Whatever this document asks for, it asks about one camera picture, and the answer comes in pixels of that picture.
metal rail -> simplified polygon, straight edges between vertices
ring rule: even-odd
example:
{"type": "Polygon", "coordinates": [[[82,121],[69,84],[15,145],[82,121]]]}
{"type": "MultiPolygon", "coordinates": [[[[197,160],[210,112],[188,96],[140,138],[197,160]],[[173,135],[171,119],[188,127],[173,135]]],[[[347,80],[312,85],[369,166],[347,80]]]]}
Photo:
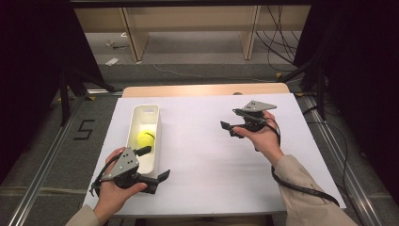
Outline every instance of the metal rail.
{"type": "Polygon", "coordinates": [[[33,203],[38,197],[40,188],[43,185],[51,167],[53,166],[53,163],[56,159],[56,156],[58,155],[59,150],[61,149],[61,146],[65,140],[65,135],[68,133],[70,129],[73,117],[76,115],[76,112],[79,106],[83,103],[83,101],[84,97],[76,97],[76,99],[74,100],[71,109],[72,112],[71,116],[66,121],[66,123],[63,126],[61,126],[61,128],[58,130],[56,138],[53,141],[48,153],[41,162],[38,172],[36,173],[32,183],[30,184],[29,188],[26,190],[24,197],[18,204],[13,216],[11,217],[11,220],[8,224],[9,226],[17,226],[17,225],[19,226],[24,224],[27,215],[29,214],[30,209],[33,206],[33,203]]]}
{"type": "MultiPolygon", "coordinates": [[[[313,107],[316,105],[316,102],[312,98],[306,99],[306,104],[308,107],[313,107]]],[[[328,124],[323,124],[320,115],[316,111],[312,111],[312,116],[317,122],[321,122],[318,124],[318,128],[322,133],[323,138],[325,139],[329,150],[332,153],[341,173],[343,173],[344,162],[345,162],[345,153],[338,145],[337,140],[332,135],[331,130],[328,127],[328,124]]],[[[366,225],[370,226],[378,226],[382,225],[381,220],[373,204],[370,202],[369,198],[366,195],[363,187],[361,186],[359,180],[357,179],[354,171],[352,171],[349,164],[346,163],[346,170],[345,170],[345,181],[347,188],[349,189],[350,193],[355,200],[358,209],[365,220],[366,225]]]]}

tennis ball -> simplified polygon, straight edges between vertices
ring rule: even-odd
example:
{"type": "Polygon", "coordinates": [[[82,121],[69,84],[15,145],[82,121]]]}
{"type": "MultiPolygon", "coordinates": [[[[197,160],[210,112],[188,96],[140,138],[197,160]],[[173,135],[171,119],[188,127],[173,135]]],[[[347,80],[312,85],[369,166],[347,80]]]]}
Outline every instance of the tennis ball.
{"type": "Polygon", "coordinates": [[[142,130],[137,135],[138,148],[144,148],[146,146],[152,146],[155,141],[155,133],[151,130],[142,130]]]}

hand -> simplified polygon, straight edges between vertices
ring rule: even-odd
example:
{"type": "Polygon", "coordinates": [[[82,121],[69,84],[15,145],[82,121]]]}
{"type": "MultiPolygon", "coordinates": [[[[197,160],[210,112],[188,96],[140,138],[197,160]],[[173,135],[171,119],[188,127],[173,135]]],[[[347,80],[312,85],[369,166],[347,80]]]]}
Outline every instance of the hand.
{"type": "MultiPolygon", "coordinates": [[[[263,112],[263,117],[266,119],[266,122],[269,125],[277,129],[277,125],[273,121],[275,119],[274,115],[265,110],[263,112]]],[[[245,128],[235,126],[233,128],[233,131],[241,136],[250,139],[256,150],[261,152],[273,166],[276,166],[279,159],[284,156],[284,153],[279,147],[279,142],[276,134],[267,126],[265,126],[262,130],[258,132],[250,132],[245,128]]]]}
{"type": "MultiPolygon", "coordinates": [[[[106,162],[110,161],[112,157],[123,152],[125,148],[116,149],[112,154],[106,158],[106,162]]],[[[109,173],[115,166],[116,161],[111,163],[105,170],[105,173],[109,173]]],[[[127,189],[120,188],[115,185],[113,181],[102,182],[100,190],[100,199],[94,207],[94,214],[100,221],[101,225],[104,225],[115,213],[117,213],[125,202],[138,192],[144,190],[147,187],[144,183],[138,183],[127,189]]]]}

white table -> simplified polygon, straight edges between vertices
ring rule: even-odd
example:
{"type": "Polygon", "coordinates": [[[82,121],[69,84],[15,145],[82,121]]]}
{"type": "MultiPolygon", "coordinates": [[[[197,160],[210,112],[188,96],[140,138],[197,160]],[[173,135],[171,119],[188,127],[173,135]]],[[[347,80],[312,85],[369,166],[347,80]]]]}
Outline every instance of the white table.
{"type": "MultiPolygon", "coordinates": [[[[155,195],[132,197],[117,216],[134,218],[256,215],[285,211],[270,164],[248,139],[230,137],[220,121],[243,123],[231,110],[255,100],[277,105],[281,148],[345,208],[293,94],[120,98],[92,181],[105,159],[124,146],[136,105],[159,105],[162,137],[159,171],[171,169],[155,195]]],[[[86,195],[94,207],[98,198],[86,195]]]]}

sleeve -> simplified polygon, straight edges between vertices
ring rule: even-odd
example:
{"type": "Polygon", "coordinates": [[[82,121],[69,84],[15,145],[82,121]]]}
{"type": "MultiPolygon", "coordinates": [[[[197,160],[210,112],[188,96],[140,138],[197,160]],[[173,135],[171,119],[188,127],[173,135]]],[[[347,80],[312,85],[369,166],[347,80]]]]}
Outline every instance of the sleeve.
{"type": "Polygon", "coordinates": [[[93,210],[84,205],[71,219],[66,226],[101,226],[100,221],[93,210]]]}
{"type": "MultiPolygon", "coordinates": [[[[276,165],[276,175],[283,181],[319,191],[306,169],[291,155],[284,155],[276,165]]],[[[334,202],[280,186],[279,191],[287,209],[286,225],[357,225],[334,202]]]]}

